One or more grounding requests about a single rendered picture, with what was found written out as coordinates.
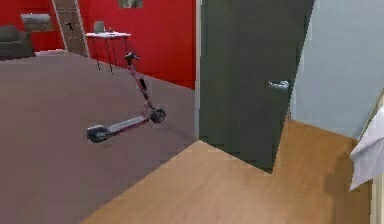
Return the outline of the dark grey room door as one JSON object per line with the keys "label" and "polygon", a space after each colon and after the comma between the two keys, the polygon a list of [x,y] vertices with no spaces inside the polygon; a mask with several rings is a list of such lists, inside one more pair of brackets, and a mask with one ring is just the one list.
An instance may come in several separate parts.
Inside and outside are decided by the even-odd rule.
{"label": "dark grey room door", "polygon": [[273,171],[314,3],[202,0],[200,140]]}

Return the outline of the pink and grey kick scooter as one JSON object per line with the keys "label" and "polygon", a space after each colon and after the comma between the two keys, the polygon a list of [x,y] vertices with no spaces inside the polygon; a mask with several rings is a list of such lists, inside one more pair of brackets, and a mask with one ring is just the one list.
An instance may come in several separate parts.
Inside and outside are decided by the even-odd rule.
{"label": "pink and grey kick scooter", "polygon": [[164,109],[153,106],[148,94],[146,82],[136,71],[134,60],[139,60],[140,57],[134,52],[128,52],[124,58],[130,69],[130,74],[135,79],[138,88],[144,97],[142,113],[140,116],[113,124],[111,126],[95,125],[89,127],[86,130],[86,135],[87,139],[93,143],[101,143],[122,132],[128,131],[129,129],[142,124],[149,123],[150,121],[153,123],[162,123],[166,118],[166,112]]}

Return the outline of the white table with black legs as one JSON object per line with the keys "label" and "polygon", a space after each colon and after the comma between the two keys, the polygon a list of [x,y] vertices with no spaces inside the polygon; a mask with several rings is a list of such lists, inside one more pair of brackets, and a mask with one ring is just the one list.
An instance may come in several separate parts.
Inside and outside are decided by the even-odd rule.
{"label": "white table with black legs", "polygon": [[[132,34],[112,31],[112,32],[100,32],[100,33],[86,33],[85,36],[87,38],[91,38],[94,47],[96,46],[94,41],[95,38],[103,39],[105,41],[106,50],[108,53],[108,60],[110,60],[110,54],[108,51],[108,40],[112,41],[113,39],[123,38],[125,43],[125,50],[127,51],[128,50],[127,38],[131,37]],[[96,60],[96,61],[97,61],[98,69],[100,70],[99,60]],[[113,74],[112,64],[110,61],[109,61],[109,67],[110,67],[111,73]]]}

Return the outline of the brown room door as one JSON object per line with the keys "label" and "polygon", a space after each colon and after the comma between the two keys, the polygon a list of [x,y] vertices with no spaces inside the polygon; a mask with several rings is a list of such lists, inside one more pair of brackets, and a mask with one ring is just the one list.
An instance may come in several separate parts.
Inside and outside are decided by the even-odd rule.
{"label": "brown room door", "polygon": [[[52,4],[60,27],[65,49],[68,52],[88,57],[89,51],[86,43],[78,0],[52,0]],[[66,22],[70,22],[72,24],[74,29],[73,32],[71,32],[65,25]]]}

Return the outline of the grey window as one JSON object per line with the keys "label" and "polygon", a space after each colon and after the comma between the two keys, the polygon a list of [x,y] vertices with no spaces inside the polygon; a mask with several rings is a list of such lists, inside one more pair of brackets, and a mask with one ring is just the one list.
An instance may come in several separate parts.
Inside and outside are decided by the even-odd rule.
{"label": "grey window", "polygon": [[25,30],[28,32],[50,32],[54,30],[49,14],[22,14],[21,19]]}

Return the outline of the white bed sheet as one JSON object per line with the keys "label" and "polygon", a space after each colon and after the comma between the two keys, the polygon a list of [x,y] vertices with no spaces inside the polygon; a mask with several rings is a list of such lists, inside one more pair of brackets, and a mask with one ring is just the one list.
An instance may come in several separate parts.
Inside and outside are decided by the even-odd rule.
{"label": "white bed sheet", "polygon": [[384,106],[372,119],[350,158],[354,168],[351,190],[384,173]]}

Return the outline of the dark grey sofa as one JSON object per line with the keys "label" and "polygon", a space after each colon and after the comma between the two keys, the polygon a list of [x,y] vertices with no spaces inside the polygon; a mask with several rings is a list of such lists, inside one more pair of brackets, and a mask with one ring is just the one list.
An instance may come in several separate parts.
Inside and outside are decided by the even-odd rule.
{"label": "dark grey sofa", "polygon": [[29,32],[14,25],[0,26],[0,61],[35,56]]}

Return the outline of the framed wall picture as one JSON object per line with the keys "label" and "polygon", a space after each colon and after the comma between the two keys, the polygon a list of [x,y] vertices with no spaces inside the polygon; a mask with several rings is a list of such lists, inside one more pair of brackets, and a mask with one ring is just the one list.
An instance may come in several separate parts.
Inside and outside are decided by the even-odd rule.
{"label": "framed wall picture", "polygon": [[143,0],[118,0],[119,8],[142,8]]}

